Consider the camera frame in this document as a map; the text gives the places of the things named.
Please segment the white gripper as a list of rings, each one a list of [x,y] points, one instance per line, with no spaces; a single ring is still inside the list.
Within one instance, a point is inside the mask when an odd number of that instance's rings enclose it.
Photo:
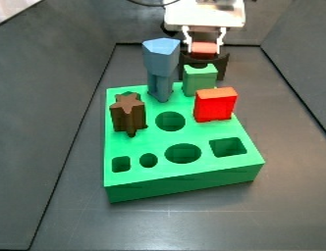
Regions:
[[[192,36],[189,27],[219,27],[217,53],[221,53],[227,27],[243,27],[245,24],[245,9],[243,0],[180,0],[165,7],[164,27],[168,30],[181,30],[188,53],[192,53]]]

